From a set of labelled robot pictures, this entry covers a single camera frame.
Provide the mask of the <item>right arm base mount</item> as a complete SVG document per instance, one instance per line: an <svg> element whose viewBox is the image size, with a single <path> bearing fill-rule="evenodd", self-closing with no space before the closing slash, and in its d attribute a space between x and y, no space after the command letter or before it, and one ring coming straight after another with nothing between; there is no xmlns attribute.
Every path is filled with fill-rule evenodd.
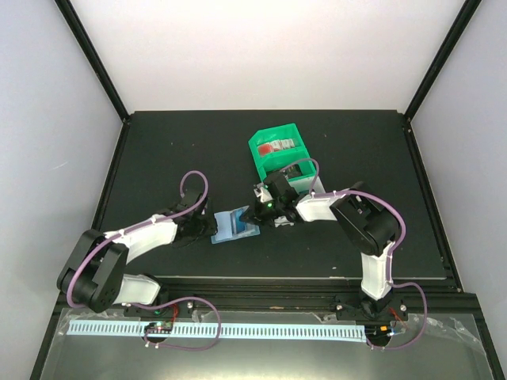
<svg viewBox="0 0 507 380"><path fill-rule="evenodd" d="M334 297L334 311L338 319L365 324L391 322L395 319L395 311L405 321L406 312L401 310L403 304L402 296L393 292L380 300L374 300L362 292L339 293Z"/></svg>

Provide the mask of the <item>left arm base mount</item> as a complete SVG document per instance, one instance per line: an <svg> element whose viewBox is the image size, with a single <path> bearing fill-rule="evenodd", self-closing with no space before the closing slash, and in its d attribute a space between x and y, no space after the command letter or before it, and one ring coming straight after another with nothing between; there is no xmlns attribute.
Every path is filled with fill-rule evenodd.
<svg viewBox="0 0 507 380"><path fill-rule="evenodd" d="M173 301L174 297L172 297L168 293L162 293L157 296L152 304L149 307L157 306L157 309L148 310L145 308L139 308L138 306L134 306L131 303L123 303L119 304L120 307L124 311L124 316L126 317L140 317L140 318L154 318L157 319L177 319L178 317L185 317L189 313L193 311L193 308L196 306L196 301L194 300L185 300L171 306L165 306L163 308L159 308L160 305L166 304L169 301Z"/></svg>

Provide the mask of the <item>light blue card holder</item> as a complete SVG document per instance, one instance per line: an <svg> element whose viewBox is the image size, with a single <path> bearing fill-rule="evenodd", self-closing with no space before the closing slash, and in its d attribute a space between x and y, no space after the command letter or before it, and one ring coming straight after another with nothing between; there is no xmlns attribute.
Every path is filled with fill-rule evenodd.
<svg viewBox="0 0 507 380"><path fill-rule="evenodd" d="M214 214L217 222L217 232L211 236L212 244L235 241L242 238L250 238L261 233L260 227L240 218L248 209L247 206L236 208L231 211L221 211Z"/></svg>

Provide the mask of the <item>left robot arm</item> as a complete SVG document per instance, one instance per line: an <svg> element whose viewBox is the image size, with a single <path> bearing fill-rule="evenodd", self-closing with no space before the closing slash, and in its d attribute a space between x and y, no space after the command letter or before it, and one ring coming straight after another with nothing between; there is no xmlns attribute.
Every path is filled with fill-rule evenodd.
<svg viewBox="0 0 507 380"><path fill-rule="evenodd" d="M170 307L169 295L148 274L129 275L133 260L164 245L185 246L217 232L204 192L188 191L170 208L123 230L87 230L59 273L57 288L73 308L100 313L116 304L140 304L153 316Z"/></svg>

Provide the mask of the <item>red and white cards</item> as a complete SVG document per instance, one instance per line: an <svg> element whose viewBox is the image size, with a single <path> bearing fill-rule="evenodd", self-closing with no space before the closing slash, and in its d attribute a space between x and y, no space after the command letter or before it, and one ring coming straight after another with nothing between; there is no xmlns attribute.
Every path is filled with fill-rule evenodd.
<svg viewBox="0 0 507 380"><path fill-rule="evenodd" d="M282 150L290 150L296 148L297 144L294 139L275 139L270 142L264 142L257 147L257 152L261 157L267 154L276 153Z"/></svg>

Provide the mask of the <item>frame post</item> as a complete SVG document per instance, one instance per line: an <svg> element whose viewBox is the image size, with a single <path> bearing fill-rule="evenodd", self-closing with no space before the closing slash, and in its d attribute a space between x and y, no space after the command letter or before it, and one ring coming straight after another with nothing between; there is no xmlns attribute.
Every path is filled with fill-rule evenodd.
<svg viewBox="0 0 507 380"><path fill-rule="evenodd" d="M440 44L428 70L425 72L421 83L419 84L415 94L413 95L404 117L408 122L412 122L417 114L417 111L423 104L429 91L433 87L440 72L444 68L445 63L451 56L454 48L458 44L461 36L469 25L472 17L481 4L481 0L466 0L463 2L459 12L457 13L451 27L446 33L445 38Z"/></svg>
<svg viewBox="0 0 507 380"><path fill-rule="evenodd" d="M84 27L80 17L75 10L73 4L69 0L55 0L59 12L62 14L68 27L70 28L75 40L81 48L84 56L86 57L89 65L95 73L102 89L105 91L110 103L114 107L116 114L120 120L124 122L129 119L129 113L126 109L124 102L121 100L104 63L101 60L92 40L90 39L86 28Z"/></svg>

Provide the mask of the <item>right rear frame post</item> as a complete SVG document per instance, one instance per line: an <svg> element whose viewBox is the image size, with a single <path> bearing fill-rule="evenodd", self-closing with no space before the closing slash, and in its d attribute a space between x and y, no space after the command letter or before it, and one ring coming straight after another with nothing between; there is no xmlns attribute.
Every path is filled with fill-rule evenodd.
<svg viewBox="0 0 507 380"><path fill-rule="evenodd" d="M445 63L451 56L454 48L458 44L461 36L469 25L472 17L481 4L481 0L466 0L463 2L459 12L457 13L451 27L446 33L445 38L440 44L428 70L425 72L421 83L419 84L415 94L413 95L404 117L408 122L412 122L417 114L417 111L423 104L429 91L433 87L440 72L444 68Z"/></svg>

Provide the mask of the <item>green plastic bin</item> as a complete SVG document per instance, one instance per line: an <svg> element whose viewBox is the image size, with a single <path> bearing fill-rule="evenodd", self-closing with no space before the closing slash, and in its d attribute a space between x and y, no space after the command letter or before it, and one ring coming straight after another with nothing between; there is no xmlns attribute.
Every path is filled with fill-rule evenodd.
<svg viewBox="0 0 507 380"><path fill-rule="evenodd" d="M262 143L270 142L275 139L294 139L297 147L290 150L282 150L276 153L267 154L264 157L261 157L257 152L257 147ZM249 139L248 146L253 156L253 162L257 170L257 174L261 181L274 171L280 170L300 159L310 157L295 123L258 130ZM312 161L302 161L297 164L300 165L303 175L295 180L310 176L314 177L316 174L316 168Z"/></svg>

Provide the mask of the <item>white plastic bin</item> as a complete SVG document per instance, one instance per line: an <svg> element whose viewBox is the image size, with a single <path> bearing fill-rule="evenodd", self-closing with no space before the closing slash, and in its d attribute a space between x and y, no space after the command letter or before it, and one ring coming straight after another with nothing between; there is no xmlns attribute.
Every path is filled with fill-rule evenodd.
<svg viewBox="0 0 507 380"><path fill-rule="evenodd" d="M307 194L310 190L311 183L313 181L313 176L305 177L303 179L298 180L290 180L289 184L299 193L299 194ZM324 193L325 189L322 185L320 177L317 177L315 184L313 185L313 190L316 193ZM289 222L286 217L279 217L275 219L275 227L278 226L293 226L294 222Z"/></svg>

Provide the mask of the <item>left rear frame post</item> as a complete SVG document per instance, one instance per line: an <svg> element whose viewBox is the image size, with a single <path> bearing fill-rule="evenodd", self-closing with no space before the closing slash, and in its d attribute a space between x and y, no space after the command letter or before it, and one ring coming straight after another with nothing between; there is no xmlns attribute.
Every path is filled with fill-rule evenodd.
<svg viewBox="0 0 507 380"><path fill-rule="evenodd" d="M75 10L73 4L69 0L55 0L59 12L62 14L68 27L70 28L75 40L81 48L84 56L86 57L89 65L95 73L102 89L105 91L110 103L114 107L116 114L120 120L124 122L129 119L129 113L126 109L124 102L121 100L104 63L101 60L92 40L90 39L86 28L84 27L80 17Z"/></svg>

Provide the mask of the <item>clear plastic sheet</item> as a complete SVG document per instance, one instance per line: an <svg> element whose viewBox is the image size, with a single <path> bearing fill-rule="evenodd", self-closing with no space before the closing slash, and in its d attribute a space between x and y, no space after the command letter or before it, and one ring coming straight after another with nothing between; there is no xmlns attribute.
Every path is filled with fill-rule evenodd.
<svg viewBox="0 0 507 380"><path fill-rule="evenodd" d="M69 336L74 320L144 321L109 311L62 313L38 379L492 379L470 314L412 314L390 343ZM344 325L332 314L195 313L177 322Z"/></svg>

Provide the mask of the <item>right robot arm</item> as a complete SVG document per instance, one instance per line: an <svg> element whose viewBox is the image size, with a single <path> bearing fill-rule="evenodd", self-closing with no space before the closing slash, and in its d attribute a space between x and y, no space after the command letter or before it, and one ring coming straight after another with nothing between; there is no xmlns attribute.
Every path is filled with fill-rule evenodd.
<svg viewBox="0 0 507 380"><path fill-rule="evenodd" d="M359 296L342 305L370 321L389 309L394 288L394 250L406 236L402 216L387 202L357 182L341 191L297 192L281 173L268 175L254 188L256 199L239 219L257 226L286 226L303 222L338 222L361 255Z"/></svg>

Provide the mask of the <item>black aluminium frame rail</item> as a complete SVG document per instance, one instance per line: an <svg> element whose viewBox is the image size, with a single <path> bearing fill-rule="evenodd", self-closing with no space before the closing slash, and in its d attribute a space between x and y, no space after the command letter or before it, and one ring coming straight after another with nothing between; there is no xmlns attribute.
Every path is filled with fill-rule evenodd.
<svg viewBox="0 0 507 380"><path fill-rule="evenodd" d="M344 313L359 308L366 299L357 280L240 280L162 279L156 305L180 297L205 298L220 310L332 310ZM478 297L454 288L421 284L424 295L414 286L394 289L379 302L377 310L402 306L406 313L420 313L427 303L430 313L471 313L480 309Z"/></svg>

